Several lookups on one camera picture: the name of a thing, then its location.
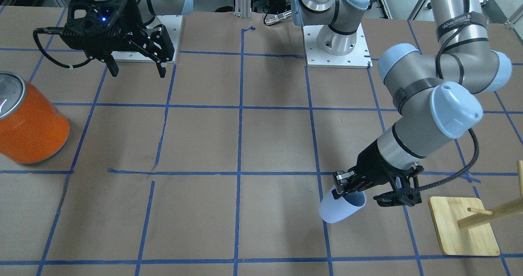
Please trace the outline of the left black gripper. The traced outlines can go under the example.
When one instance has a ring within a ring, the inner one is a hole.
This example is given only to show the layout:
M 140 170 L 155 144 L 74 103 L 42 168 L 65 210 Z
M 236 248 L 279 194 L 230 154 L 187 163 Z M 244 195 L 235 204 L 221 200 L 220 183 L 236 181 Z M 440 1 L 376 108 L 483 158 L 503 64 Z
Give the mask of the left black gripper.
M 374 140 L 359 153 L 355 166 L 347 172 L 334 172 L 335 188 L 331 190 L 331 194 L 338 200 L 357 191 L 362 192 L 377 185 L 390 183 L 393 190 L 385 193 L 385 198 L 373 198 L 378 205 L 413 206 L 422 203 L 420 192 L 415 192 L 414 189 L 419 186 L 417 175 L 423 171 L 422 166 L 401 169 L 390 165 L 379 152 L 378 141 Z

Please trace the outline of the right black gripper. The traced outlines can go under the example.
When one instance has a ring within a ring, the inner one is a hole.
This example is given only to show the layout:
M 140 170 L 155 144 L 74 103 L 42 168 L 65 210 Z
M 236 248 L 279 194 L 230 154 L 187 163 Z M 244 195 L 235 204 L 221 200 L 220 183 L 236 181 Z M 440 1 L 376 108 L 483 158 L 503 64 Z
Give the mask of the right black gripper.
M 165 78 L 167 62 L 175 54 L 163 25 L 154 30 L 145 27 L 136 0 L 71 0 L 61 38 L 68 47 L 106 62 L 113 77 L 119 74 L 114 51 L 138 52 L 150 58 L 160 78 Z

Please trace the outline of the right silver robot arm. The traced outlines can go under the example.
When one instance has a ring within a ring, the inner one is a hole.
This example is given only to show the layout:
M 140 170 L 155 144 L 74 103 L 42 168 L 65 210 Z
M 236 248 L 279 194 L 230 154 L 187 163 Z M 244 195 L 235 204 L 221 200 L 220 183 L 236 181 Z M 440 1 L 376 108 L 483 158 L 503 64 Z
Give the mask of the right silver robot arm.
M 115 51 L 138 52 L 155 62 L 160 77 L 175 56 L 168 28 L 155 19 L 185 15 L 194 0 L 71 0 L 60 38 L 89 60 L 106 64 L 112 76 L 119 73 Z

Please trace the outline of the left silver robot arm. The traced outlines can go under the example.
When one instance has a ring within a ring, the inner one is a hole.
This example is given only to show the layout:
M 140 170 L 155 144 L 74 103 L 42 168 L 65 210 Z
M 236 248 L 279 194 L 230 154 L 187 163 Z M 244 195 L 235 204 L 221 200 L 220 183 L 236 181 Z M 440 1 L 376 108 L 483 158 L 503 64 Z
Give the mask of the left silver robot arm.
M 511 60 L 491 50 L 488 20 L 479 0 L 430 0 L 439 51 L 424 54 L 408 43 L 387 49 L 378 71 L 401 118 L 359 153 L 355 166 L 333 174 L 334 185 L 320 210 L 344 209 L 355 193 L 389 183 L 390 192 L 375 196 L 381 207 L 413 206 L 420 192 L 448 183 L 478 160 L 472 127 L 483 109 L 476 94 L 502 88 L 512 74 Z M 466 131 L 472 137 L 472 160 L 443 180 L 420 186 L 418 163 Z

